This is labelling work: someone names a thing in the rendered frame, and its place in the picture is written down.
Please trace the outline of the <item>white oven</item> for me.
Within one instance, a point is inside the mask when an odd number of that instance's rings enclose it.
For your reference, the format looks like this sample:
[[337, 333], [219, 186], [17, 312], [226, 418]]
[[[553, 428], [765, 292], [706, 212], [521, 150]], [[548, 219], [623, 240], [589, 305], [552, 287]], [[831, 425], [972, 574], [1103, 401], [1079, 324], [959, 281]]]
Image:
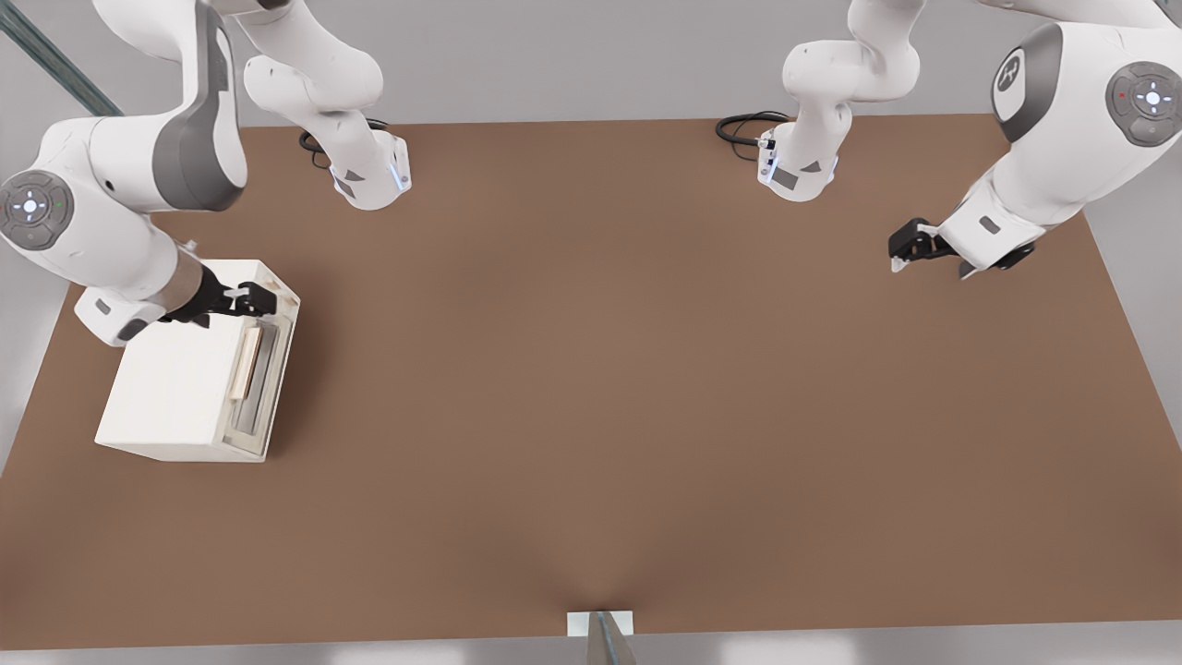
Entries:
[[[260, 283], [291, 292], [260, 260], [206, 260], [225, 286]], [[95, 441], [150, 459], [252, 463], [221, 437], [225, 396], [241, 332], [239, 317], [212, 317], [206, 328], [152, 322], [126, 345]]]

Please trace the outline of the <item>silver frame post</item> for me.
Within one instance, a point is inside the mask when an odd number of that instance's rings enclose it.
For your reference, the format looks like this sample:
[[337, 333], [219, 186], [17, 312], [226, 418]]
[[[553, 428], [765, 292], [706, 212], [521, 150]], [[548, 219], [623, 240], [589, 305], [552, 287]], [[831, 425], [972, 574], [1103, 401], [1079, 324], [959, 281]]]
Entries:
[[102, 92], [56, 43], [38, 30], [12, 0], [0, 0], [0, 32], [9, 38], [25, 56], [43, 69], [92, 116], [123, 116], [123, 111]]
[[585, 638], [585, 665], [638, 665], [628, 641], [634, 611], [570, 611], [567, 635]]

